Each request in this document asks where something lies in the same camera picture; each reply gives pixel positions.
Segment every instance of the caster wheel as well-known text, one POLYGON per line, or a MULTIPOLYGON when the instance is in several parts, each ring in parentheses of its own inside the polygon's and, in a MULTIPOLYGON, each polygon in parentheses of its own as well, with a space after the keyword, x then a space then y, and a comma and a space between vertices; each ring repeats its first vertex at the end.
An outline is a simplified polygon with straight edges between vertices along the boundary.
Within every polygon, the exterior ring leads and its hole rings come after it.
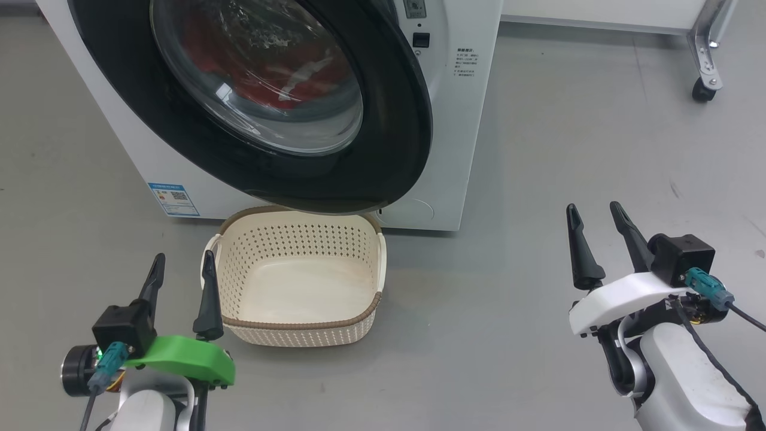
POLYGON ((702 83, 702 78, 697 78, 692 89, 692 99, 698 102, 709 102, 715 97, 715 90, 710 90, 702 83))

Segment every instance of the perforated basket wall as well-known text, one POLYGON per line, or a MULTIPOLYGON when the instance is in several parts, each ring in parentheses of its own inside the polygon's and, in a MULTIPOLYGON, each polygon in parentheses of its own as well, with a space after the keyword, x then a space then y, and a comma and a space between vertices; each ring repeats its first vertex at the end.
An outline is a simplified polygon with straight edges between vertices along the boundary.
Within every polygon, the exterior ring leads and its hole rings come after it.
POLYGON ((261 207, 232 216, 208 244, 216 269, 224 324, 239 338, 279 347, 325 347, 360 340, 372 327, 385 282, 385 239, 368 216, 322 216, 261 207), (371 304, 343 321, 273 323, 238 318, 251 269, 268 259, 334 256, 353 259, 377 286, 371 304))

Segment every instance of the laundry basket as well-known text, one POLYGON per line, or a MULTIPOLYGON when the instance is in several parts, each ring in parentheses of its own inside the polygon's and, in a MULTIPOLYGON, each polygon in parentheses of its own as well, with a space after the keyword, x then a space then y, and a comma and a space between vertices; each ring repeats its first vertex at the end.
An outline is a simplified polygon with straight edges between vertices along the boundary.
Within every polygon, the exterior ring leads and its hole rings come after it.
POLYGON ((246 209, 230 217, 205 250, 216 254, 224 325, 248 343, 349 344, 375 320, 386 246, 368 215, 246 209))

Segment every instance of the washing machine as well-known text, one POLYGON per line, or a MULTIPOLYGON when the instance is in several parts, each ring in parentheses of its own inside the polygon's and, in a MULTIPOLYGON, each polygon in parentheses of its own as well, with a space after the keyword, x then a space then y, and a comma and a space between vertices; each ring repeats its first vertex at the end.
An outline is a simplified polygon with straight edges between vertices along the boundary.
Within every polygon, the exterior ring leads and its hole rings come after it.
POLYGON ((168 216, 459 229, 502 0, 38 5, 168 216))

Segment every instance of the open black door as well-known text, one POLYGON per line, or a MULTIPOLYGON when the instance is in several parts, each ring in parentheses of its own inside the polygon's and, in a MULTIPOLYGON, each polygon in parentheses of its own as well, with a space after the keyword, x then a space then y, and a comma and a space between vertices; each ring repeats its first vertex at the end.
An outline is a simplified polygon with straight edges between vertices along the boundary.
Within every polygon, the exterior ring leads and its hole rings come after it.
POLYGON ((326 214, 394 202, 428 157, 428 90, 389 1, 69 0, 101 71, 168 145, 326 214))

